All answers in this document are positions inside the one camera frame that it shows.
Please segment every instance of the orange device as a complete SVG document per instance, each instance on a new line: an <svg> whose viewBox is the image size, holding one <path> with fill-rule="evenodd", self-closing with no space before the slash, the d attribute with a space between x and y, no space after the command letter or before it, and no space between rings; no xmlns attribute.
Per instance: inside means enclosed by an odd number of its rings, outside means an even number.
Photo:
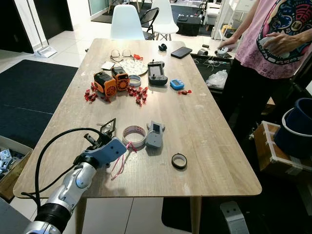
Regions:
<svg viewBox="0 0 312 234"><path fill-rule="evenodd" d="M105 72L94 74L94 85L106 97L114 96L117 92L116 80Z"/></svg>
<svg viewBox="0 0 312 234"><path fill-rule="evenodd" d="M116 80L118 91L124 91L128 88L129 76L122 67L113 67L112 76Z"/></svg>

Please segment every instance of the clear plastic bag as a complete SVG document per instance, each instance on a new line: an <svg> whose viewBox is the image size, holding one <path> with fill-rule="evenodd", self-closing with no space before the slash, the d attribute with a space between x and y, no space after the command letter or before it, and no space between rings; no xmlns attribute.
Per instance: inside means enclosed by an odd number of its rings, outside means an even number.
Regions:
<svg viewBox="0 0 312 234"><path fill-rule="evenodd" d="M226 70L218 71L217 73L212 74L208 77L208 80L206 80L207 86L223 88L227 77L228 73L226 72Z"/></svg>

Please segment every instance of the table leg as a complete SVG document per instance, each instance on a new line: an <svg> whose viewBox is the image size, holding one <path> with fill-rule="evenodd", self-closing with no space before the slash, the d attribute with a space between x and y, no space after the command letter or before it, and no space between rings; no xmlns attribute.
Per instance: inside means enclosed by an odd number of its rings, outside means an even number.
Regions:
<svg viewBox="0 0 312 234"><path fill-rule="evenodd" d="M140 6L138 5L138 0L136 0L137 10L140 13Z"/></svg>
<svg viewBox="0 0 312 234"><path fill-rule="evenodd" d="M192 234L199 234L201 216L201 196L191 197L191 225Z"/></svg>
<svg viewBox="0 0 312 234"><path fill-rule="evenodd" d="M82 234L84 214L86 212L87 199L81 198L78 202L75 212L76 212L76 234Z"/></svg>

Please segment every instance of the black cabinet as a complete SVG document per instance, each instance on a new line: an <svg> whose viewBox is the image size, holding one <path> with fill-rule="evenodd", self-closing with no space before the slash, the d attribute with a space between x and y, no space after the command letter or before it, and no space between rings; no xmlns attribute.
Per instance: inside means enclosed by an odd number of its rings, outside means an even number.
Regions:
<svg viewBox="0 0 312 234"><path fill-rule="evenodd" d="M0 22L0 49L15 52L34 52L14 0L0 1Z"/></svg>
<svg viewBox="0 0 312 234"><path fill-rule="evenodd" d="M73 31L67 0L34 0L46 39Z"/></svg>

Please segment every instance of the hand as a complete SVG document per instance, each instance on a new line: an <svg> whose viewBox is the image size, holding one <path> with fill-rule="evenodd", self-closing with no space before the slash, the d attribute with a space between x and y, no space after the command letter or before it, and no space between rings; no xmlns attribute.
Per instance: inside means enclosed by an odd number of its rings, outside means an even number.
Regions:
<svg viewBox="0 0 312 234"><path fill-rule="evenodd" d="M223 42L219 45L218 49L223 48L223 47L225 47L225 46L227 46L227 45L235 44L235 43L237 42L237 40L238 40L238 39L237 39L236 37L231 36L229 39L226 39L225 41L223 41Z"/></svg>
<svg viewBox="0 0 312 234"><path fill-rule="evenodd" d="M275 37L263 44L263 48L269 49L274 55L282 55L293 51L301 45L297 36L289 36L285 33L270 33L267 37Z"/></svg>

